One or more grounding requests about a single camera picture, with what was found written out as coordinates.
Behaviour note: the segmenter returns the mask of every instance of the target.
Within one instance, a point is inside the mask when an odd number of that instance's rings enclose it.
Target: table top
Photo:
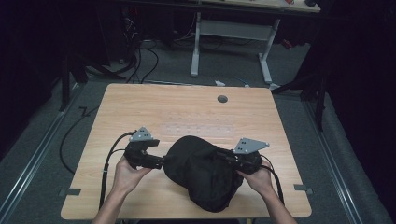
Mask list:
[[[218,97],[228,101],[220,103]],[[219,147],[234,149],[242,137],[268,142],[260,150],[276,169],[285,205],[295,217],[308,217],[311,207],[301,185],[288,139],[272,93],[264,88],[110,84],[98,110],[70,189],[62,217],[93,219],[98,211],[102,170],[108,151],[122,134],[146,127],[161,142],[148,154],[163,156],[177,139],[195,135]],[[128,139],[116,148],[125,148]],[[115,165],[122,152],[113,154],[106,193],[112,187]],[[203,210],[190,200],[186,189],[170,180],[163,170],[153,170],[126,198],[119,218],[221,218],[269,217],[265,203],[247,181],[219,213]]]
[[[288,4],[286,0],[201,0],[205,3],[217,3],[225,5],[236,5],[244,7],[264,7],[277,8],[288,11],[299,12],[320,12],[320,7],[316,4],[314,7],[309,7],[304,0],[293,0],[292,4]]]

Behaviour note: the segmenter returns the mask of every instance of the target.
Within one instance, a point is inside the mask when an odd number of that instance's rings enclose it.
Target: black bag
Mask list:
[[[190,199],[209,212],[228,207],[244,178],[223,160],[216,147],[196,136],[184,136],[169,149],[165,174],[189,191]]]

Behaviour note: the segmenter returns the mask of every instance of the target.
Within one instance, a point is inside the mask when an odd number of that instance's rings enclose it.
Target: desk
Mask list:
[[[304,0],[294,0],[293,4],[288,4],[285,0],[200,0],[198,1],[198,3],[214,3],[240,7],[273,8],[278,10],[301,11],[305,13],[320,12],[320,8],[318,7],[318,5],[315,5],[314,7],[309,7],[304,3]],[[198,76],[200,36],[217,35],[224,37],[265,41],[262,53],[259,54],[259,62],[262,67],[262,75],[264,77],[264,81],[267,84],[271,84],[272,78],[268,69],[267,57],[274,42],[279,23],[280,19],[275,19],[275,22],[272,26],[227,21],[201,20],[201,13],[198,12],[195,26],[195,46],[191,62],[191,76]]]
[[[228,98],[220,103],[218,96]],[[295,217],[307,217],[311,207],[304,191],[294,185],[302,180],[271,92],[262,88],[129,85],[107,87],[90,136],[62,209],[65,219],[93,219],[98,211],[102,170],[106,156],[123,133],[145,126],[161,140],[148,153],[163,156],[177,139],[196,135],[219,147],[232,149],[241,137],[269,142],[260,150],[275,166],[285,204]],[[116,148],[125,148],[128,139]],[[107,193],[122,152],[110,160]],[[210,213],[190,201],[186,189],[170,180],[163,170],[153,170],[125,200],[119,218],[220,218],[269,217],[265,203],[248,183],[235,193],[230,206]]]

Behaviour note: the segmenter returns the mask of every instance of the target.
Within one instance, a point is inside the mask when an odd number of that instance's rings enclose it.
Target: human hand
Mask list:
[[[271,164],[268,161],[262,161],[262,165],[271,167]],[[236,172],[244,177],[250,187],[256,190],[261,195],[269,192],[274,192],[271,181],[271,172],[269,170],[261,167],[257,172],[251,175],[247,175],[240,171]]]
[[[132,168],[124,156],[121,157],[120,161],[116,166],[116,175],[114,177],[114,184],[112,191],[122,193],[124,195],[129,194],[137,184],[143,178],[144,175],[151,171],[149,168],[141,168],[136,170]]]

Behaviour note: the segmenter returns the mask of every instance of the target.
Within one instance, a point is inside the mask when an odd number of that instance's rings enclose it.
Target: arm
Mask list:
[[[92,224],[115,223],[126,196],[136,188],[143,176],[150,171],[151,169],[149,168],[140,170],[132,168],[122,156],[117,163],[113,188],[107,195]]]
[[[267,161],[263,161],[262,165],[269,167],[270,164]],[[260,196],[262,196],[262,199],[267,205],[268,213],[270,214],[270,217],[274,223],[297,223],[294,217],[291,216],[289,211],[277,197],[277,194],[272,186],[271,173],[268,170],[260,168],[260,170],[252,175],[246,175],[240,171],[237,172],[246,179],[252,189],[256,190]]]

